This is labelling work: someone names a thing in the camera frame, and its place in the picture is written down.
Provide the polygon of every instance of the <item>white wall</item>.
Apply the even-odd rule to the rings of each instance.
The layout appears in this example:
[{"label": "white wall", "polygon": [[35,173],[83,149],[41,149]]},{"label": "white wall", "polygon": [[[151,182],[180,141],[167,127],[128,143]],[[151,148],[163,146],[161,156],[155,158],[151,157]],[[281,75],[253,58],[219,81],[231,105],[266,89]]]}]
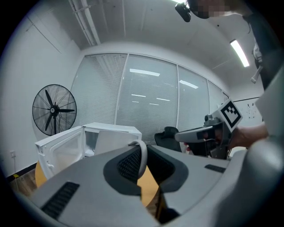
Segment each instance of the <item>white wall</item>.
[{"label": "white wall", "polygon": [[82,51],[84,55],[92,54],[101,54],[101,53],[132,53],[132,54],[143,54],[151,57],[158,57],[160,59],[172,61],[181,66],[185,66],[190,70],[196,72],[197,74],[207,78],[222,90],[226,94],[229,94],[229,86],[219,78],[215,73],[213,73],[209,68],[201,65],[195,60],[191,59],[188,56],[175,52],[173,50],[152,45],[146,43],[137,43],[137,42],[127,42],[127,41],[118,41],[118,42],[107,42],[99,46],[90,47]]},{"label": "white wall", "polygon": [[256,84],[250,81],[257,71],[255,64],[251,64],[248,69],[243,69],[243,71],[243,74],[231,75],[230,77],[230,98],[233,101],[260,97],[264,92],[260,76]]},{"label": "white wall", "polygon": [[15,171],[11,150],[16,151],[16,172],[38,160],[34,143],[46,135],[38,130],[32,118],[32,104],[37,93],[49,84],[71,89],[83,59],[76,43],[52,13],[48,18],[48,26],[40,20],[32,25],[24,18],[2,55],[0,155],[5,176]]}]

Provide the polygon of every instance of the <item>white microwave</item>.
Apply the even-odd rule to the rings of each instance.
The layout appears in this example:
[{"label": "white microwave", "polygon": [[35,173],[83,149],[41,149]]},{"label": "white microwave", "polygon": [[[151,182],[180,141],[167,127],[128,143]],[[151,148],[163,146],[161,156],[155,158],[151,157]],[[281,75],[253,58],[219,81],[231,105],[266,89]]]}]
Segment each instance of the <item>white microwave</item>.
[{"label": "white microwave", "polygon": [[40,140],[35,144],[45,177],[50,179],[84,157],[95,155],[96,141],[101,130],[131,133],[139,140],[142,138],[141,132],[133,126],[93,122]]}]

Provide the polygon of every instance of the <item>floor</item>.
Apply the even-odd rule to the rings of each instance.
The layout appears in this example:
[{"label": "floor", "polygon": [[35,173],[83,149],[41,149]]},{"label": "floor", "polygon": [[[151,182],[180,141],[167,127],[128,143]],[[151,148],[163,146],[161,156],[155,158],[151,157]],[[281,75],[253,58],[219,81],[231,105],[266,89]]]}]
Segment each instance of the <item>floor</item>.
[{"label": "floor", "polygon": [[35,169],[13,180],[10,186],[13,190],[19,191],[29,197],[36,190]]},{"label": "floor", "polygon": [[[34,190],[36,190],[36,179],[35,179],[35,169],[27,172],[26,174],[13,180],[11,183],[11,188],[15,191],[19,191],[25,196],[30,196]],[[148,212],[155,216],[158,203],[158,192],[153,198],[153,200],[146,207]]]}]

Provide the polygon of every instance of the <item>fan guard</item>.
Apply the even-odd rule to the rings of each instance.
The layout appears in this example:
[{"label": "fan guard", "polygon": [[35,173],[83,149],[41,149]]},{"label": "fan guard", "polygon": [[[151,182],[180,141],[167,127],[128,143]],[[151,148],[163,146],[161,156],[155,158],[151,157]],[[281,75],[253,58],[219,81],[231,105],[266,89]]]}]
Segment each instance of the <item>fan guard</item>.
[{"label": "fan guard", "polygon": [[32,105],[35,125],[48,136],[68,130],[74,124],[77,106],[71,92],[58,84],[44,87]]}]

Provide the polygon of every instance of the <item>window blinds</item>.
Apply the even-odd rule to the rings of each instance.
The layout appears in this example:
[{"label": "window blinds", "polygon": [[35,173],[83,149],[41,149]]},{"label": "window blinds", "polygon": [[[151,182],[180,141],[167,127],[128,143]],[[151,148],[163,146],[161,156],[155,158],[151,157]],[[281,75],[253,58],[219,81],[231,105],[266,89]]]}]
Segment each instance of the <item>window blinds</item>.
[{"label": "window blinds", "polygon": [[77,104],[75,126],[91,122],[114,124],[126,57],[123,54],[105,54],[83,59],[71,90]]},{"label": "window blinds", "polygon": [[178,67],[179,72],[179,131],[202,127],[205,115],[209,114],[207,80],[191,71]]},{"label": "window blinds", "polygon": [[224,103],[223,92],[210,81],[208,81],[208,88],[210,94],[210,113],[213,113]]},{"label": "window blinds", "polygon": [[147,144],[155,133],[176,127],[178,78],[176,65],[130,55],[118,104],[117,125],[131,125]]}]

